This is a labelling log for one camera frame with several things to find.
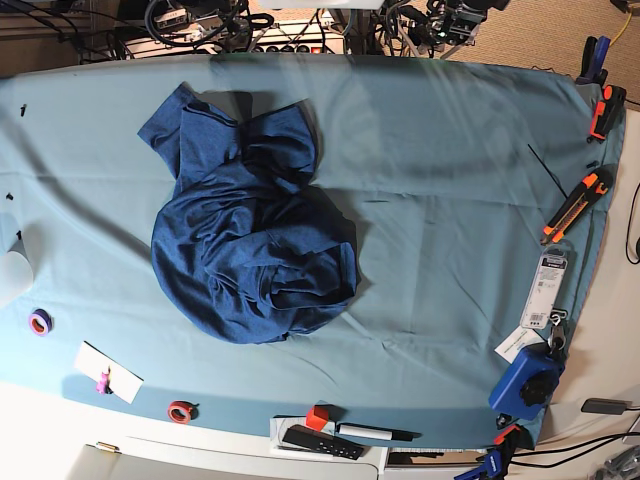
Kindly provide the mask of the dark blue t-shirt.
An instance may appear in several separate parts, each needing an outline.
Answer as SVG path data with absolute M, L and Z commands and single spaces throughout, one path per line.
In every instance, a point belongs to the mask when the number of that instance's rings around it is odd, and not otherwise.
M 177 87 L 139 131 L 174 177 L 151 262 L 170 301 L 234 344 L 279 342 L 337 317 L 359 281 L 355 227 L 311 186 L 300 104 L 238 121 Z

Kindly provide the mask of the light blue table cloth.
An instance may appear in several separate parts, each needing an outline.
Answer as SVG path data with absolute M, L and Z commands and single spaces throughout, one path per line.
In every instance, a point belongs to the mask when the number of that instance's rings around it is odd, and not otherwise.
M 313 184 L 357 231 L 361 283 L 309 335 L 234 345 L 193 325 L 150 263 L 173 193 L 139 137 L 180 85 L 235 119 L 291 104 L 320 146 Z M 1 243 L 21 241 L 34 286 L 1 312 L 1 378 L 162 419 L 174 400 L 204 428 L 264 435 L 313 403 L 347 422 L 407 429 L 425 447 L 480 447 L 545 222 L 593 165 L 615 168 L 625 125 L 587 135 L 601 90 L 496 65 L 239 54 L 101 64 L 1 83 Z M 27 105 L 24 117 L 20 108 Z M 45 310 L 38 336 L 29 316 Z M 101 395 L 74 367 L 88 342 L 144 382 Z

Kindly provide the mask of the red cube block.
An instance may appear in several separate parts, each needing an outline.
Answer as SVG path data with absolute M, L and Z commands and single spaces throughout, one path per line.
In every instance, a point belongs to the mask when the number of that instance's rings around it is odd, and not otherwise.
M 305 426 L 317 432 L 322 431 L 329 421 L 329 411 L 321 405 L 311 407 L 305 416 Z

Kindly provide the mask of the white black marker pen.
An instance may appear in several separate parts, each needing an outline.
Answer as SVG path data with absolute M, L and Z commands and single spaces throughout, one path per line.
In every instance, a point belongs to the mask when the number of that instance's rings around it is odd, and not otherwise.
M 412 442 L 419 434 L 404 430 L 373 428 L 355 424 L 340 423 L 336 427 L 340 435 L 367 438 L 381 441 Z

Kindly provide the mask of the black remote control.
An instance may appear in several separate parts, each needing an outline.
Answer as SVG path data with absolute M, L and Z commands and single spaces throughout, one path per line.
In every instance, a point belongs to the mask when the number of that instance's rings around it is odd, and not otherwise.
M 360 444 L 321 433 L 302 425 L 289 427 L 284 433 L 283 442 L 312 452 L 350 460 L 357 460 L 365 453 L 365 447 Z

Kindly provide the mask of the white label card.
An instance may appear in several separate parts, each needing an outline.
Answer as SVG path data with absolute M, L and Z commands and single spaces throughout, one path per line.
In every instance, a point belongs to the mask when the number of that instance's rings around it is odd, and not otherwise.
M 523 348 L 544 342 L 545 340 L 535 330 L 518 326 L 494 351 L 511 364 Z

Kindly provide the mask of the white power strip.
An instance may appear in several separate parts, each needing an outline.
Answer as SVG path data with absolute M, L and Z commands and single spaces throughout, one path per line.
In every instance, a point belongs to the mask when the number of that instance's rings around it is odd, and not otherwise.
M 133 59 L 168 55 L 224 53 L 311 53 L 344 54 L 342 34 L 335 32 L 330 17 L 320 22 L 308 20 L 275 21 L 268 28 L 241 27 L 237 33 L 225 31 L 198 47 L 174 47 L 150 38 L 124 42 L 125 54 Z

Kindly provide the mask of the red tape roll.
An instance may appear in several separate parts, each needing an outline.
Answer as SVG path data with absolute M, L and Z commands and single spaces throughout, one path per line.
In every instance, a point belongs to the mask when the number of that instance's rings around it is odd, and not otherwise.
M 187 401 L 172 401 L 167 408 L 169 419 L 177 424 L 189 424 L 198 416 L 198 405 Z

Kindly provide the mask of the clear blister retail package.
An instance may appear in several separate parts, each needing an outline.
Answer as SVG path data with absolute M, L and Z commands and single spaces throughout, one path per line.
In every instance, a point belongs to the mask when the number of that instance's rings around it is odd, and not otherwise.
M 551 247 L 543 251 L 520 318 L 521 327 L 526 329 L 546 327 L 567 267 L 567 250 Z

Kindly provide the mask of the black zip tie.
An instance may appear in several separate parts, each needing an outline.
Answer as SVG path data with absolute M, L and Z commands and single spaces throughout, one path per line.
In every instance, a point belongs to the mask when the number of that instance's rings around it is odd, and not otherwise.
M 527 144 L 527 147 L 528 147 L 529 151 L 531 152 L 531 154 L 534 156 L 534 158 L 537 160 L 537 162 L 540 164 L 540 166 L 544 169 L 544 171 L 547 173 L 547 175 L 551 178 L 552 182 L 558 188 L 558 190 L 560 191 L 562 196 L 565 199 L 568 199 L 568 195 L 567 195 L 565 189 L 563 188 L 559 178 L 555 175 L 555 173 L 553 173 L 550 170 L 550 168 L 546 165 L 546 163 L 543 161 L 543 159 L 538 155 L 538 153 L 535 151 L 535 149 L 533 148 L 533 146 L 531 144 Z

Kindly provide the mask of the white paper card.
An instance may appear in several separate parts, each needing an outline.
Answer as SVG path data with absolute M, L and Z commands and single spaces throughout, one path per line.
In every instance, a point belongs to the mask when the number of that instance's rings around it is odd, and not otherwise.
M 114 394 L 132 404 L 144 380 L 84 341 L 78 350 L 74 367 L 95 382 L 95 390 Z

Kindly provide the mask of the small pink toy figure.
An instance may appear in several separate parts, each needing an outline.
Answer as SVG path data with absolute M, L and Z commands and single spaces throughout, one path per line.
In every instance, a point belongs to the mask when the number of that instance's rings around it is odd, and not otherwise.
M 110 368 L 107 368 L 100 374 L 100 378 L 96 384 L 96 391 L 101 395 L 110 395 L 113 393 L 110 387 Z

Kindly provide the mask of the orange black utility knife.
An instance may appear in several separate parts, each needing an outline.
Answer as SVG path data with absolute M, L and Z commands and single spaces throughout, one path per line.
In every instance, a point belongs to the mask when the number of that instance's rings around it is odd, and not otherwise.
M 587 209 L 604 197 L 612 186 L 613 175 L 604 167 L 587 174 L 544 226 L 540 244 L 559 243 Z

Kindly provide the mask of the purple tape roll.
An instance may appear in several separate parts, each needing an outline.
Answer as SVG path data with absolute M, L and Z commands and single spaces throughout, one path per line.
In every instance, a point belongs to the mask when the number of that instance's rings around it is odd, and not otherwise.
M 36 335 L 46 336 L 53 328 L 53 321 L 45 310 L 36 309 L 29 316 L 29 326 Z

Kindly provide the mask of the blue black clamp top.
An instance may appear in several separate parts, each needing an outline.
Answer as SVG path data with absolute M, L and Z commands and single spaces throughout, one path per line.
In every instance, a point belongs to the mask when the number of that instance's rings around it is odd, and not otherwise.
M 597 84 L 603 86 L 608 76 L 604 62 L 609 50 L 609 37 L 589 36 L 584 45 L 581 70 L 576 78 L 578 85 Z

